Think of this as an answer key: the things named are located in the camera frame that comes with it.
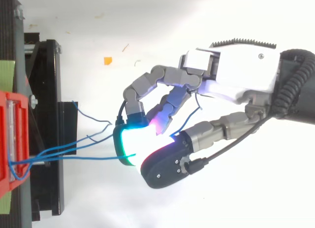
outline white background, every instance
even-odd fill
[[[126,86],[155,65],[177,66],[191,48],[240,37],[277,43],[280,51],[315,51],[314,0],[19,1],[25,32],[40,32],[41,40],[56,39],[63,47],[63,101],[78,100],[85,113],[113,122]],[[104,57],[113,57],[112,64],[105,66]],[[134,67],[136,60],[141,61]],[[147,96],[146,110],[168,91],[160,86]],[[189,126],[244,110],[221,100],[199,99],[204,109]],[[191,98],[169,132],[195,108]],[[79,115],[78,138],[103,126]],[[66,161],[65,211],[59,217],[44,212],[33,226],[315,227],[314,129],[271,120],[202,171],[160,190],[149,188],[135,168],[119,161]],[[205,154],[226,144],[216,143]],[[113,156],[114,145],[110,139],[78,155]]]

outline black cylinder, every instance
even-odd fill
[[[299,62],[282,60],[274,96],[300,67]],[[315,74],[301,88],[284,119],[315,125]]]

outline black cable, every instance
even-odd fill
[[[197,98],[197,93],[195,93],[195,99],[196,99],[196,103],[199,106],[200,110],[202,110],[202,107],[200,106],[199,102],[198,102],[198,98]]]
[[[288,114],[293,101],[300,94],[303,85],[315,72],[315,55],[312,52],[292,49],[281,53],[281,59],[295,61],[298,58],[302,60],[301,66],[281,87],[273,101],[272,114],[278,118]]]
[[[208,95],[204,95],[204,94],[199,94],[199,95],[202,96],[202,97],[214,98],[214,97],[212,97],[212,96],[208,96]]]
[[[249,131],[247,131],[245,134],[243,134],[241,137],[239,137],[238,139],[236,139],[234,142],[230,143],[229,145],[227,145],[226,147],[222,148],[221,150],[217,151],[216,153],[214,153],[213,155],[211,155],[210,157],[206,158],[204,162],[206,162],[206,164],[213,160],[214,158],[217,158],[218,156],[222,155],[223,153],[227,152],[228,150],[230,150],[231,148],[233,148],[234,146],[236,146],[237,144],[239,144],[240,142],[242,142],[245,138],[247,138],[249,135],[251,135],[253,132],[255,132],[255,130],[257,130],[259,127],[261,127],[263,124],[265,124],[268,120],[270,120],[272,118],[272,116],[267,116],[266,118],[258,121]]]
[[[123,120],[123,117],[122,117],[122,114],[123,114],[123,110],[124,110],[124,107],[126,106],[126,101],[124,100],[123,101],[123,104],[121,105],[121,107],[119,108],[119,112],[118,112],[118,116],[117,116],[117,120],[115,122],[115,125],[122,125],[124,124],[124,120]]]
[[[119,109],[118,116],[122,116],[122,113],[123,113],[124,107],[126,106],[126,103],[127,102],[124,100],[122,106]]]

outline black metal frame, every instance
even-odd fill
[[[34,34],[26,33],[25,43],[32,42],[33,38]],[[58,47],[55,40],[37,42],[33,53],[25,55],[29,84],[38,99],[38,105],[30,111],[37,126],[36,129],[30,124],[30,154],[34,156],[44,148],[76,141],[77,109],[72,102],[61,101]],[[31,200],[33,221],[40,220],[40,211],[51,210],[53,216],[63,212],[63,161],[32,167]]]
[[[34,110],[29,106],[30,155],[34,156],[76,141],[78,112],[72,102],[61,101],[59,44],[39,42],[38,33],[24,35],[23,19],[16,13],[19,5],[17,0],[0,0],[0,60],[16,62],[13,91],[38,99]],[[30,43],[35,44],[33,53],[25,55],[24,44]],[[43,210],[51,210],[52,215],[64,210],[63,161],[32,167],[30,178],[12,191],[11,211],[0,215],[0,227],[31,228]]]

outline green light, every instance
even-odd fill
[[[128,158],[128,161],[137,167],[140,167],[151,153],[174,142],[167,135],[157,135],[155,125],[123,130],[122,141],[125,155],[136,154]]]

